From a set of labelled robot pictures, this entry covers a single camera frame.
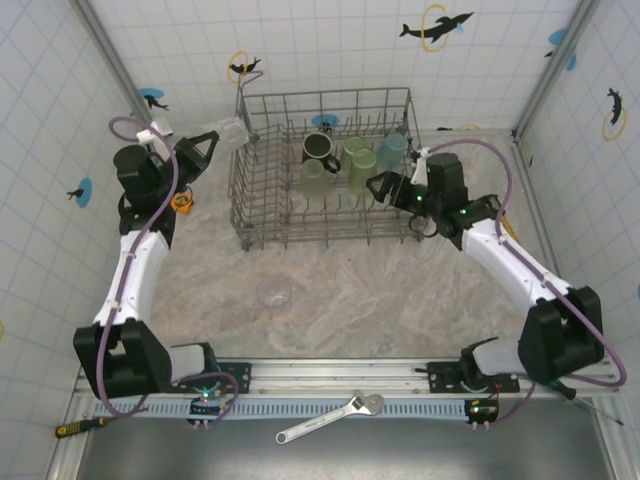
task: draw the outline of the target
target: dish rack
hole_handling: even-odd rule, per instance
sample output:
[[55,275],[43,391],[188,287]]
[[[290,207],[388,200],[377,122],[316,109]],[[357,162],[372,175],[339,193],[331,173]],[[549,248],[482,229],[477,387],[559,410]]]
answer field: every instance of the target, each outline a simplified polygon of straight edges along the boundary
[[242,249],[264,248],[266,242],[287,248],[290,242],[321,241],[328,247],[342,239],[366,239],[367,244],[384,237],[419,240],[420,234],[409,228],[411,214],[377,203],[370,194],[351,195],[346,169],[327,173],[333,188],[321,203],[300,194],[302,140],[318,130],[331,137],[338,158],[349,137],[364,138],[375,151],[389,132],[402,132],[409,147],[396,171],[410,176],[409,153],[421,142],[409,88],[247,95],[246,86],[261,75],[242,75],[236,97],[236,115],[245,122],[249,143],[232,159],[228,195]]

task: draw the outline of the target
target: mug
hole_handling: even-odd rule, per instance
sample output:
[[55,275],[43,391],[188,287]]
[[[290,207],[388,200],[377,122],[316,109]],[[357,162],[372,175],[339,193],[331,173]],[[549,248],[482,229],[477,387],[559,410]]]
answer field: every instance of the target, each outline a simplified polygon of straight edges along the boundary
[[304,137],[302,142],[302,163],[310,158],[320,160],[325,170],[338,173],[342,165],[340,160],[331,155],[333,144],[331,139],[322,132],[313,132]]

